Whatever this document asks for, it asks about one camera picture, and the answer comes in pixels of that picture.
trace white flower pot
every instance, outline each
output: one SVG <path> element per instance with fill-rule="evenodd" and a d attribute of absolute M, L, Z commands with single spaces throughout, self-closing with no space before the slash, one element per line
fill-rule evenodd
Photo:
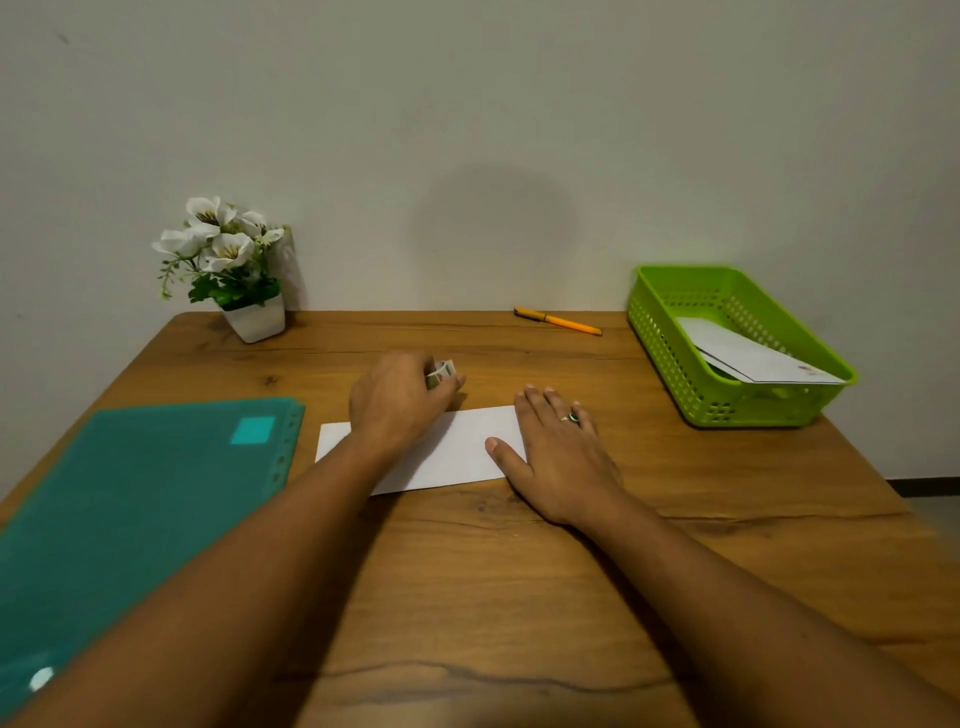
<path fill-rule="evenodd" d="M 283 295 L 277 294 L 263 305 L 248 305 L 232 311 L 224 311 L 237 336 L 252 344 L 268 336 L 274 336 L 287 326 L 283 311 Z"/>

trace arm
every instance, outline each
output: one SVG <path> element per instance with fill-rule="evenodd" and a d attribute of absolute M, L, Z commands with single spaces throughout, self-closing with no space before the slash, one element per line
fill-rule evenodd
<path fill-rule="evenodd" d="M 714 692 L 753 724 L 960 726 L 957 703 L 877 649 L 724 559 L 623 490 L 589 413 L 547 389 L 516 396 L 529 465 L 488 452 L 547 519 L 582 531 L 616 562 Z"/>
<path fill-rule="evenodd" d="M 426 354 L 381 359 L 350 394 L 351 433 L 137 605 L 9 723 L 211 726 L 305 617 L 354 516 L 463 384 L 428 392 Z"/>

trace teal folder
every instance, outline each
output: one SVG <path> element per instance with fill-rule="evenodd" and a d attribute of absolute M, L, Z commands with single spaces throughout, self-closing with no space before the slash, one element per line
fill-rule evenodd
<path fill-rule="evenodd" d="M 0 720 L 286 481 L 303 405 L 94 413 L 0 532 Z"/>

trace plastic basket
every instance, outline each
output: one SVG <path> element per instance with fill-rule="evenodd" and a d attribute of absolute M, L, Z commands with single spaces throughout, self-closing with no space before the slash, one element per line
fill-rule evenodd
<path fill-rule="evenodd" d="M 640 266 L 627 315 L 680 411 L 698 427 L 806 425 L 845 386 L 856 383 L 852 367 L 733 268 Z M 674 316 L 710 319 L 845 384 L 756 384 L 726 378 L 704 361 Z"/>

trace pen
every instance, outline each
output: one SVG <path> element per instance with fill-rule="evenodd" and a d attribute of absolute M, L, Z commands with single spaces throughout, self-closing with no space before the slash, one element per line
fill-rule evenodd
<path fill-rule="evenodd" d="M 592 333 L 594 336 L 603 336 L 603 331 L 597 327 L 589 327 L 586 324 L 578 324 L 575 321 L 568 321 L 567 319 L 558 319 L 556 316 L 551 316 L 550 314 L 543 313 L 542 311 L 534 311 L 530 308 L 515 307 L 514 315 L 519 316 L 521 319 L 545 321 L 547 324 L 553 324 L 554 326 L 572 328 L 574 331 Z"/>

